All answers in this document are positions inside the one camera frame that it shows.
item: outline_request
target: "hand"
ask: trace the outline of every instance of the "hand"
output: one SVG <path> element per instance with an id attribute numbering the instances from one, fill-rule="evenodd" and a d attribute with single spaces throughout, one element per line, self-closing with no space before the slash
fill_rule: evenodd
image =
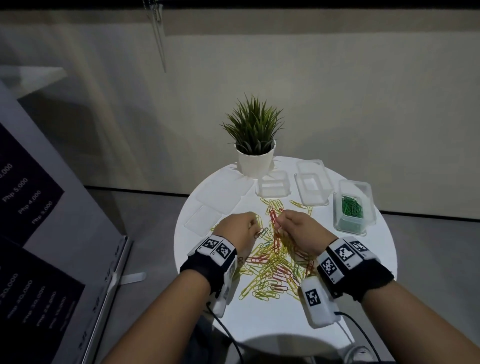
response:
<path id="1" fill-rule="evenodd" d="M 224 237 L 235 246 L 238 256 L 247 257 L 255 244 L 253 237 L 260 231 L 255 213 L 232 214 L 218 223 L 214 235 Z"/>
<path id="2" fill-rule="evenodd" d="M 275 230 L 286 231 L 309 254 L 320 255 L 337 237 L 304 212 L 285 210 L 276 219 Z"/>

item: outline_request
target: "forearm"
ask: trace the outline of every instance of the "forearm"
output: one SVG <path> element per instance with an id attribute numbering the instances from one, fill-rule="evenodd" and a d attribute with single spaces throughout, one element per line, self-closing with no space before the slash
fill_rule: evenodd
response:
<path id="1" fill-rule="evenodd" d="M 395 281 L 365 293 L 362 306 L 399 363 L 477 363 L 480 349 Z"/>
<path id="2" fill-rule="evenodd" d="M 178 363 L 210 293 L 205 277 L 185 270 L 155 299 L 103 364 Z"/>

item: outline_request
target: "poster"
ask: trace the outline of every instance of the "poster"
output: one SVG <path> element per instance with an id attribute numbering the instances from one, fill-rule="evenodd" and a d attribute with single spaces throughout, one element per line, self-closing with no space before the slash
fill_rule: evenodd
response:
<path id="1" fill-rule="evenodd" d="M 85 285 L 0 238 L 2 363 L 51 363 Z"/>
<path id="2" fill-rule="evenodd" d="M 24 246 L 63 190 L 0 124 L 0 234 Z"/>

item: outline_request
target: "wristband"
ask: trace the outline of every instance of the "wristband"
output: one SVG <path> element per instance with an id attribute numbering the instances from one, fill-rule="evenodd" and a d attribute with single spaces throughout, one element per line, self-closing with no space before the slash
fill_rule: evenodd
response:
<path id="1" fill-rule="evenodd" d="M 219 296 L 232 282 L 237 269 L 237 250 L 227 239 L 210 235 L 202 239 L 188 254 L 187 261 L 180 272 L 193 269 L 203 275 L 210 283 L 210 294 Z"/>
<path id="2" fill-rule="evenodd" d="M 393 280 L 393 274 L 357 238 L 337 239 L 317 258 L 317 270 L 334 298 L 347 293 L 361 302 L 366 291 Z"/>

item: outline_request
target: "white flower pot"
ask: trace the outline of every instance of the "white flower pot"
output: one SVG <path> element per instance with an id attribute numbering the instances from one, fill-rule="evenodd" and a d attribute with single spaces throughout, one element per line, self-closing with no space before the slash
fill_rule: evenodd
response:
<path id="1" fill-rule="evenodd" d="M 273 159 L 273 152 L 275 151 L 276 141 L 272 150 L 268 153 L 262 154 L 261 156 L 249 156 L 243 154 L 237 149 L 239 156 L 239 170 L 240 172 L 250 178 L 262 178 L 266 175 L 270 169 L 270 164 Z"/>

